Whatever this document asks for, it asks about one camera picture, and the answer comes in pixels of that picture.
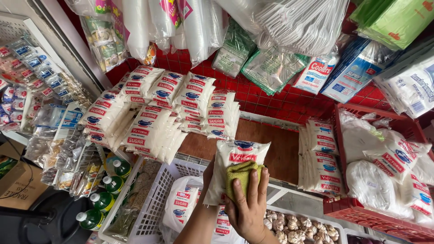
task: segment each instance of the green plastic bottle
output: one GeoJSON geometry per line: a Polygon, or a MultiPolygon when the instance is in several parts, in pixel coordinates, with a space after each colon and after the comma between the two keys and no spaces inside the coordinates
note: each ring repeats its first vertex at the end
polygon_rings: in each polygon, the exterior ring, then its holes
{"type": "Polygon", "coordinates": [[[90,196],[93,207],[103,213],[107,213],[115,204],[115,198],[108,192],[94,193],[90,196]]]}
{"type": "Polygon", "coordinates": [[[80,226],[83,229],[91,231],[98,231],[101,228],[104,219],[105,215],[96,209],[88,210],[85,213],[78,213],[76,216],[76,220],[80,222],[80,226]]]}
{"type": "Polygon", "coordinates": [[[131,173],[131,164],[127,161],[115,160],[113,161],[113,166],[115,167],[115,173],[123,179],[128,178],[131,173]]]}
{"type": "Polygon", "coordinates": [[[107,192],[113,195],[118,195],[124,187],[124,180],[119,176],[105,176],[102,182],[104,182],[107,192]]]}

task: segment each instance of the white plastic basket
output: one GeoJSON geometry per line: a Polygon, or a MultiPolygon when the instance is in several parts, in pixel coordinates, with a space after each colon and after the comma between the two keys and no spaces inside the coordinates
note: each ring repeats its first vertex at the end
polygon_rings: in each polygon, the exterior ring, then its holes
{"type": "Polygon", "coordinates": [[[139,157],[133,169],[131,170],[130,175],[125,181],[125,185],[122,188],[122,191],[119,193],[118,198],[116,199],[113,207],[110,209],[110,212],[108,213],[107,217],[105,218],[104,222],[101,225],[101,228],[98,231],[98,237],[101,240],[108,241],[110,243],[117,243],[117,242],[121,244],[127,243],[127,238],[121,235],[106,234],[105,231],[109,228],[112,220],[115,218],[115,215],[118,212],[118,209],[121,207],[124,199],[128,197],[130,192],[130,186],[135,182],[137,177],[137,172],[139,172],[139,170],[142,168],[142,165],[143,165],[143,157],[139,157]]]}
{"type": "Polygon", "coordinates": [[[358,236],[358,237],[368,238],[368,239],[371,239],[371,240],[385,241],[384,242],[385,244],[399,244],[398,242],[389,241],[389,240],[386,240],[384,238],[380,238],[380,237],[377,237],[377,236],[373,236],[373,235],[370,235],[370,234],[366,234],[366,233],[363,233],[363,232],[358,232],[358,231],[355,231],[355,230],[352,230],[352,229],[347,229],[347,228],[345,228],[345,234],[346,234],[346,237],[352,235],[352,236],[358,236]]]}
{"type": "Polygon", "coordinates": [[[127,244],[161,243],[162,237],[158,226],[163,218],[173,182],[184,176],[202,176],[206,168],[176,158],[170,165],[163,164],[134,223],[127,244]]]}
{"type": "Polygon", "coordinates": [[[345,230],[338,223],[335,223],[335,222],[332,222],[332,221],[328,221],[328,220],[325,220],[325,219],[321,219],[321,218],[316,218],[316,217],[309,216],[309,215],[306,215],[306,214],[299,214],[299,213],[296,213],[296,212],[293,212],[293,211],[290,211],[290,210],[286,210],[286,209],[283,209],[283,208],[273,207],[271,205],[267,205],[267,209],[268,210],[273,210],[275,212],[283,213],[283,214],[292,214],[292,215],[296,216],[297,218],[305,216],[305,217],[310,218],[310,220],[312,220],[312,221],[318,221],[318,222],[321,222],[323,224],[329,224],[329,225],[333,226],[339,232],[339,240],[337,242],[335,242],[335,243],[336,244],[348,244],[345,230]]]}

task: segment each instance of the wooden shelf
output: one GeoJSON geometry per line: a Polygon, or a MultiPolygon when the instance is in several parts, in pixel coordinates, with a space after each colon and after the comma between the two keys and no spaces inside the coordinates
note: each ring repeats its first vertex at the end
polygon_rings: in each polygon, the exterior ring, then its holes
{"type": "MultiPolygon", "coordinates": [[[[236,140],[258,143],[271,142],[264,164],[270,177],[298,184],[298,139],[299,134],[289,130],[240,119],[236,140]]],[[[189,133],[179,148],[179,152],[194,157],[211,160],[216,152],[216,139],[189,133]]]]}

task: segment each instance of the yellow-green rag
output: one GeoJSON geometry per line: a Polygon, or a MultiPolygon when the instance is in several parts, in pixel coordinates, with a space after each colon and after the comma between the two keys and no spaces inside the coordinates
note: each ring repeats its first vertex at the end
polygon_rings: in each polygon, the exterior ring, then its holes
{"type": "Polygon", "coordinates": [[[258,165],[255,161],[247,161],[245,163],[228,167],[226,169],[226,195],[235,201],[235,196],[233,194],[233,180],[238,178],[240,179],[241,188],[243,189],[244,195],[247,199],[247,190],[249,189],[250,183],[250,172],[252,169],[256,169],[258,171],[258,182],[260,182],[262,168],[264,168],[264,165],[258,165]]]}

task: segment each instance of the red plastic crate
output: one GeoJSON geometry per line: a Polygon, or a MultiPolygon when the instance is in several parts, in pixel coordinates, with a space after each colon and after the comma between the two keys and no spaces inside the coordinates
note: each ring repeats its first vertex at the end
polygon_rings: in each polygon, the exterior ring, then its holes
{"type": "MultiPolygon", "coordinates": [[[[422,128],[420,127],[418,120],[412,120],[406,115],[397,115],[394,112],[382,111],[356,104],[335,104],[335,106],[329,111],[328,115],[330,116],[331,114],[332,121],[336,121],[335,132],[338,139],[339,153],[341,155],[340,161],[342,163],[342,173],[345,182],[347,162],[338,114],[340,108],[345,108],[348,112],[351,112],[358,117],[361,117],[367,113],[376,112],[376,120],[385,117],[392,118],[393,120],[390,121],[389,125],[393,130],[401,133],[405,138],[409,138],[414,135],[415,141],[427,143],[427,139],[422,132],[422,128]]],[[[428,153],[428,155],[431,157],[431,159],[434,159],[434,154],[431,151],[428,153]]],[[[434,230],[413,224],[411,222],[402,221],[370,210],[366,210],[356,198],[343,198],[335,202],[323,201],[323,208],[325,215],[369,227],[376,231],[381,231],[412,243],[434,243],[434,230]]]]}

